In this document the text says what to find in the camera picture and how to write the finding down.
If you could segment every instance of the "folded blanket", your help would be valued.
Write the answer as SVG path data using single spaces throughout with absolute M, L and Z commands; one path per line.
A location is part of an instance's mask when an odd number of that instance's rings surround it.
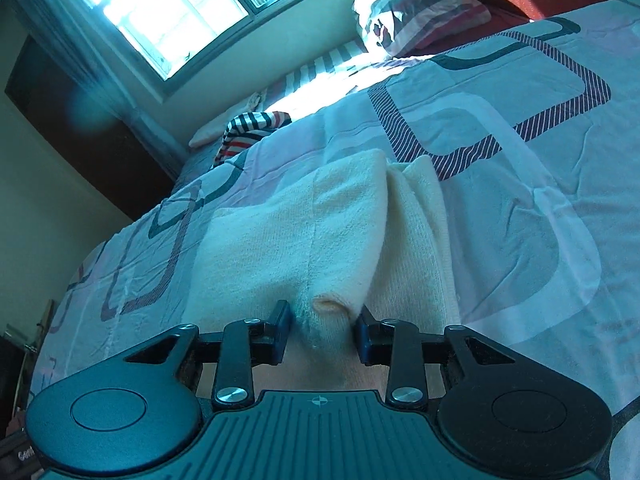
M 459 322 L 440 184 L 431 159 L 388 164 L 381 150 L 315 170 L 261 205 L 222 208 L 193 265 L 182 322 L 221 331 L 266 319 L 278 300 L 295 323 L 282 364 L 254 368 L 262 389 L 386 387 L 364 367 L 351 325 L 366 304 L 378 319 L 423 332 Z
M 226 125 L 222 145 L 213 159 L 212 168 L 290 123 L 291 116 L 286 112 L 246 112 L 234 117 Z

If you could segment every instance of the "bed sheet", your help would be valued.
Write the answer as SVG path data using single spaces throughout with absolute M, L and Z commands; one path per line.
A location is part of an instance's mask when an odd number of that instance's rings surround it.
M 640 0 L 354 77 L 336 104 L 101 244 L 69 285 L 32 394 L 180 322 L 217 208 L 262 203 L 323 164 L 379 148 L 390 160 L 433 160 L 463 323 L 596 391 L 614 414 L 601 475 L 640 478 Z
M 350 90 L 350 76 L 375 60 L 376 56 L 367 52 L 362 40 L 349 41 L 288 73 L 261 91 L 260 94 L 264 97 L 256 111 L 286 112 L 293 121 L 301 119 L 346 95 Z M 175 181 L 174 192 L 211 169 L 222 140 L 220 137 L 191 152 Z

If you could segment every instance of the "black plastic mount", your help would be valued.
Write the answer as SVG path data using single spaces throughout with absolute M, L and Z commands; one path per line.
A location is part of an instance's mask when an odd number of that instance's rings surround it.
M 252 367 L 282 362 L 292 322 L 281 301 L 267 321 L 239 320 L 222 333 L 180 325 L 46 388 L 26 431 L 47 475 L 596 478 L 611 435 L 604 402 L 465 326 L 424 334 L 363 307 L 354 343 L 364 365 L 389 367 L 384 401 L 372 391 L 256 400 Z M 204 410 L 194 391 L 209 362 L 218 365 Z M 440 364 L 440 399 L 428 397 L 427 363 Z
M 31 442 L 24 429 L 15 431 L 0 440 L 0 478 L 22 480 L 40 469 L 40 462 L 31 449 Z

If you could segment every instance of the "curtain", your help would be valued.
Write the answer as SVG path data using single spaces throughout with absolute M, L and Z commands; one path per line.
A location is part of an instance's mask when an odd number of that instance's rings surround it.
M 125 123 L 175 181 L 188 157 L 187 149 L 137 105 L 85 33 L 68 0 L 11 2 L 33 39 L 80 88 Z

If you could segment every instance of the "pillow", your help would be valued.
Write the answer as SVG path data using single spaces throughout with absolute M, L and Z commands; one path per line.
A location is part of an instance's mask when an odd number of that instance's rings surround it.
M 228 122 L 245 112 L 253 112 L 258 107 L 261 98 L 261 94 L 254 93 L 250 97 L 242 99 L 238 104 L 229 107 L 225 112 L 201 127 L 189 141 L 189 147 L 199 148 L 222 137 Z
M 446 36 L 483 25 L 489 10 L 477 0 L 355 0 L 353 10 L 367 50 L 401 57 Z

